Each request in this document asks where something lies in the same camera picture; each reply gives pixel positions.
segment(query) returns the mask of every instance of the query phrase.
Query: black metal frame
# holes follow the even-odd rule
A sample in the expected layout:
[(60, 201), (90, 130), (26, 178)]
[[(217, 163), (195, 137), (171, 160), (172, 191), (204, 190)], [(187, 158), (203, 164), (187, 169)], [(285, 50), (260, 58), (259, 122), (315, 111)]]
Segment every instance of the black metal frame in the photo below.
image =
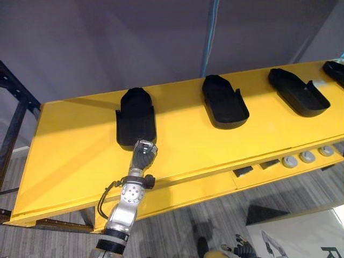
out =
[[(24, 87), (24, 85), (22, 85), (22, 83), (14, 76), (14, 74), (9, 71), (2, 61), (0, 61), (0, 87), (8, 90), (9, 93), (18, 100), (17, 108), (0, 149), (1, 191), (11, 154), (15, 146), (26, 110), (29, 110), (37, 118), (40, 112), (41, 103), (39, 103), (39, 101)], [(1, 194), (7, 194), (8, 192), (9, 190), (1, 192)]]
[[(24, 85), (14, 76), (14, 74), (0, 61), (0, 87), (5, 88), (18, 100), (18, 105), (11, 119), (10, 126), (6, 132), (5, 139), (0, 149), (0, 196), (18, 191), (13, 188), (1, 191), (6, 171), (11, 159), (12, 151), (15, 146), (20, 127), (22, 125), (26, 110), (29, 110), (38, 119), (41, 103), (24, 87)], [(0, 224), (9, 221), (11, 211), (0, 209)], [(91, 232), (93, 223), (90, 211), (80, 210), (80, 214), (86, 225), (69, 223), (52, 219), (40, 219), (36, 221), (36, 228), (50, 230)]]

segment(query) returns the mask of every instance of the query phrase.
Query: black cable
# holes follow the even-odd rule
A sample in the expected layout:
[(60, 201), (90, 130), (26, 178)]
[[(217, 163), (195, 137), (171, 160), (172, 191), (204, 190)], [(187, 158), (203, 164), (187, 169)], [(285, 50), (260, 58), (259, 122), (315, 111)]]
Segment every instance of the black cable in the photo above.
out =
[(98, 202), (98, 205), (97, 205), (97, 211), (98, 211), (99, 215), (102, 216), (104, 219), (109, 218), (102, 210), (102, 206), (103, 206), (103, 203), (105, 201), (106, 195), (108, 195), (111, 188), (119, 187), (120, 185), (122, 185), (122, 183), (123, 183), (123, 178), (120, 181), (113, 181), (107, 188), (105, 188), (105, 191), (103, 192), (103, 194), (102, 194), (102, 196)]

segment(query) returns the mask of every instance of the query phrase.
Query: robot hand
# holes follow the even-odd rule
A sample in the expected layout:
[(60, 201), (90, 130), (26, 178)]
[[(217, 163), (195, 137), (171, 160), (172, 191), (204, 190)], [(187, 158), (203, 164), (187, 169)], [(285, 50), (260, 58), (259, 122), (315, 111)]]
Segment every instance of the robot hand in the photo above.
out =
[(241, 258), (258, 258), (253, 246), (240, 235), (236, 234), (236, 240), (240, 243), (237, 247), (230, 247), (228, 245), (221, 245), (222, 250), (231, 252)]

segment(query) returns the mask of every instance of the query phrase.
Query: gray wall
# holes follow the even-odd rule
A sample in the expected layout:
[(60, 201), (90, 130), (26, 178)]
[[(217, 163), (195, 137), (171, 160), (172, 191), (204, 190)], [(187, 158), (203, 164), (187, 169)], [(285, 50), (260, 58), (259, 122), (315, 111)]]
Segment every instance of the gray wall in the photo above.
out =
[[(221, 0), (208, 73), (300, 59), (336, 0)], [(197, 78), (210, 1), (0, 3), (0, 59), (41, 102)], [(16, 102), (0, 96), (0, 137)], [(35, 121), (28, 114), (18, 146)]]

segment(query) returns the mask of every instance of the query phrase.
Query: gray carpet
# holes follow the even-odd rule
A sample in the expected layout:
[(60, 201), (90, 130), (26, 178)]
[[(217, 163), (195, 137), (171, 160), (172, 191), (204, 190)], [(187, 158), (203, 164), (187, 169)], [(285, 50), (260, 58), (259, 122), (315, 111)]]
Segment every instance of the gray carpet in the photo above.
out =
[[(338, 147), (343, 151), (344, 145)], [(25, 158), (12, 160), (2, 190), (17, 187)], [(235, 234), (249, 239), (245, 227), (250, 204), (298, 213), (344, 202), (344, 163), (137, 221), (125, 257), (197, 258), (195, 240), (203, 235), (212, 249), (235, 245)], [(0, 197), (12, 209), (15, 193)], [(54, 217), (82, 223), (78, 212)], [(99, 236), (0, 225), (0, 257), (88, 257)]]

